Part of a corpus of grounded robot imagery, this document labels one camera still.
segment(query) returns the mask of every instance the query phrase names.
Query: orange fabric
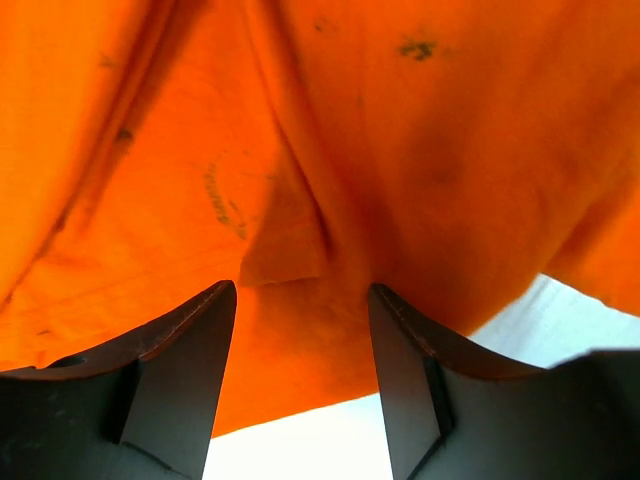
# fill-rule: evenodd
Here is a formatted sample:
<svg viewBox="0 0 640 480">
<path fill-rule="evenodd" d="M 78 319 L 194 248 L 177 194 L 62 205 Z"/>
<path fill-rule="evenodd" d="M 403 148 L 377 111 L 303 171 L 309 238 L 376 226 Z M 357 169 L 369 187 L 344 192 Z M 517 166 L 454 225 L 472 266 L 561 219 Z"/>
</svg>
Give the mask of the orange fabric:
<svg viewBox="0 0 640 480">
<path fill-rule="evenodd" d="M 636 2 L 72 3 L 0 6 L 0 368 L 230 278 L 222 434 L 375 390 L 372 281 L 640 314 Z"/>
</svg>

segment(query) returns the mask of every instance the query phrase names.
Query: orange shirt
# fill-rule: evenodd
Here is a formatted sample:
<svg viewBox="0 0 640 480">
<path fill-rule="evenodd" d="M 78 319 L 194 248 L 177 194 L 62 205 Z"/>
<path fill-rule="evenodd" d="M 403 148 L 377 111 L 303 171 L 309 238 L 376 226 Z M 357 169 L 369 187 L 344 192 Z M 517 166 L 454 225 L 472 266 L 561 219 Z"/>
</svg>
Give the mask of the orange shirt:
<svg viewBox="0 0 640 480">
<path fill-rule="evenodd" d="M 376 389 L 366 290 L 640 314 L 640 5 L 0 5 L 0 368 L 239 285 L 216 433 Z"/>
</svg>

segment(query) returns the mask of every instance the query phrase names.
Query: dark stain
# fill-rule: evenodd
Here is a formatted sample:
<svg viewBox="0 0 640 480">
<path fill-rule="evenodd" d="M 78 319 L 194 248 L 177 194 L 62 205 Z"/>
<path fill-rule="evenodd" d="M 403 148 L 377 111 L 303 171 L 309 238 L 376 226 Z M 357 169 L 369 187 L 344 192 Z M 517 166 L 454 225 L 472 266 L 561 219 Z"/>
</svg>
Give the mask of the dark stain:
<svg viewBox="0 0 640 480">
<path fill-rule="evenodd" d="M 318 17 L 313 22 L 313 28 L 315 28 L 316 32 L 318 33 L 325 33 L 325 32 L 335 33 L 338 31 L 338 26 L 324 16 Z"/>
<path fill-rule="evenodd" d="M 116 66 L 115 62 L 113 60 L 111 60 L 111 57 L 109 57 L 108 55 L 105 55 L 104 53 L 100 53 L 100 63 L 98 63 L 98 66 L 102 67 L 102 68 L 113 68 Z"/>
<path fill-rule="evenodd" d="M 121 128 L 118 130 L 116 134 L 116 142 L 132 142 L 133 141 L 133 133 L 131 130 L 126 128 Z"/>
<path fill-rule="evenodd" d="M 218 222 L 220 222 L 222 225 L 232 228 L 235 231 L 236 235 L 238 235 L 238 237 L 240 237 L 242 240 L 246 240 L 247 224 L 244 221 L 238 206 L 230 200 L 228 202 L 229 207 L 231 208 L 233 216 L 236 217 L 237 221 L 232 220 L 229 209 L 227 209 L 225 200 L 222 197 L 222 194 L 220 193 L 220 189 L 218 187 L 215 164 L 211 164 L 209 166 L 209 170 L 204 175 L 204 180 L 207 195 L 209 196 L 209 199 L 213 204 L 213 209 L 216 212 L 216 220 L 218 220 Z"/>
<path fill-rule="evenodd" d="M 236 235 L 238 235 L 238 237 L 240 237 L 242 240 L 246 240 L 247 239 L 247 222 L 244 221 L 244 218 L 242 217 L 242 213 L 240 212 L 240 209 L 238 208 L 238 206 L 235 204 L 233 200 L 229 200 L 229 206 L 235 212 L 235 214 L 239 219 L 238 224 L 235 226 Z"/>
<path fill-rule="evenodd" d="M 433 56 L 433 50 L 436 48 L 436 42 L 416 42 L 409 38 L 405 43 L 398 47 L 398 52 L 403 57 L 411 57 L 418 62 Z"/>
</svg>

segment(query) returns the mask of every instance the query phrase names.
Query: white surface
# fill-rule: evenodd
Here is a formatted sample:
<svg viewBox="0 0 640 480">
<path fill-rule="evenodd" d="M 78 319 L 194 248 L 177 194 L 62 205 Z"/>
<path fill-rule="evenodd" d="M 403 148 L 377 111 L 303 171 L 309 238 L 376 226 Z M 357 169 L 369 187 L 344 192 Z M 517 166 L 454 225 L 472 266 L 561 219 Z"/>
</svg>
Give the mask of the white surface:
<svg viewBox="0 0 640 480">
<path fill-rule="evenodd" d="M 640 320 L 541 276 L 472 339 L 548 367 L 594 348 L 640 347 Z M 378 395 L 211 441 L 205 480 L 391 480 Z"/>
<path fill-rule="evenodd" d="M 206 480 L 391 480 L 378 395 L 211 441 Z"/>
</svg>

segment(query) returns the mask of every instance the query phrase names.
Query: black plastic piece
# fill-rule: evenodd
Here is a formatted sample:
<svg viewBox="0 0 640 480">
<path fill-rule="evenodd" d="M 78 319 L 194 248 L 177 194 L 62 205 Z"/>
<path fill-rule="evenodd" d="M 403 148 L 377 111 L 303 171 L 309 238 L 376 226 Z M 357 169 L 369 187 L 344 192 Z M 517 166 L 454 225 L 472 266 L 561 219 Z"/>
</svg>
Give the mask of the black plastic piece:
<svg viewBox="0 0 640 480">
<path fill-rule="evenodd" d="M 369 316 L 395 480 L 640 479 L 640 351 L 539 369 L 382 285 Z"/>
<path fill-rule="evenodd" d="M 0 373 L 0 479 L 200 479 L 236 308 L 220 282 L 46 369 Z"/>
</svg>

